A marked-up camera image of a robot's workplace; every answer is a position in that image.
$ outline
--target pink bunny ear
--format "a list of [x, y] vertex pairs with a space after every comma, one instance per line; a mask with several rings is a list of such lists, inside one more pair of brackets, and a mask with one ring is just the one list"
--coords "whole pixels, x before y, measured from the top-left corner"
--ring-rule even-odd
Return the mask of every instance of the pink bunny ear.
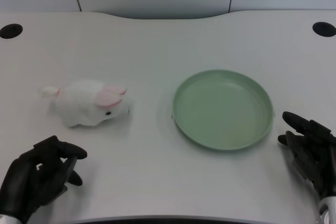
[[117, 105], [121, 101], [122, 99], [120, 95], [106, 89], [101, 90], [94, 100], [96, 105], [104, 107]]
[[124, 85], [105, 85], [103, 89], [112, 91], [120, 95], [125, 94], [127, 91], [127, 88]]

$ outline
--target white plush rabbit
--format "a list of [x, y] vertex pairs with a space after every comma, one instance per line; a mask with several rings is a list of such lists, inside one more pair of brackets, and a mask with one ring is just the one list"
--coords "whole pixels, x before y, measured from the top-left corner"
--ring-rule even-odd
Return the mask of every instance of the white plush rabbit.
[[81, 80], [61, 89], [43, 87], [39, 93], [43, 97], [55, 97], [57, 112], [64, 125], [94, 126], [120, 113], [126, 87], [112, 86], [101, 81]]

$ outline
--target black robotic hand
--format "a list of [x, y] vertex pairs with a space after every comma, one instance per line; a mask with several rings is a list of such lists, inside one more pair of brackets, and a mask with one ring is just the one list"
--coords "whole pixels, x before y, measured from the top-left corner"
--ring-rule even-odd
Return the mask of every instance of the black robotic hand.
[[287, 131], [278, 141], [294, 155], [293, 165], [304, 179], [309, 179], [321, 198], [336, 196], [336, 137], [314, 120], [284, 112], [283, 120], [302, 135]]
[[52, 202], [67, 190], [65, 182], [81, 186], [82, 180], [73, 169], [77, 159], [86, 157], [85, 150], [59, 141], [57, 136], [34, 145], [8, 169], [0, 189], [0, 215], [26, 223], [40, 206]]

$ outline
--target bunny tail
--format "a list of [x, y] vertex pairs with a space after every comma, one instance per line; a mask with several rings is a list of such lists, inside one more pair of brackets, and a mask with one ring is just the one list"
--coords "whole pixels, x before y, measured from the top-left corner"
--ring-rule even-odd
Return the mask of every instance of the bunny tail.
[[41, 97], [56, 97], [59, 94], [59, 89], [54, 87], [42, 87], [38, 90]]

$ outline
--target table surface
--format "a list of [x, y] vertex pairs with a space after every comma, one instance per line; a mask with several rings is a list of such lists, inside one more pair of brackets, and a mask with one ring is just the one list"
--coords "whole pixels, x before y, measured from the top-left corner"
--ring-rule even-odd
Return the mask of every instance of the table surface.
[[[134, 20], [99, 13], [0, 14], [0, 180], [32, 145], [57, 135], [88, 152], [69, 186], [30, 223], [79, 223], [125, 216], [193, 216], [249, 223], [315, 223], [318, 198], [277, 143], [291, 111], [336, 129], [335, 11], [253, 11], [195, 20]], [[229, 69], [259, 82], [275, 107], [268, 137], [252, 148], [215, 152], [186, 139], [172, 98], [187, 77]], [[99, 79], [128, 86], [130, 114], [97, 127], [66, 128], [38, 88]]]

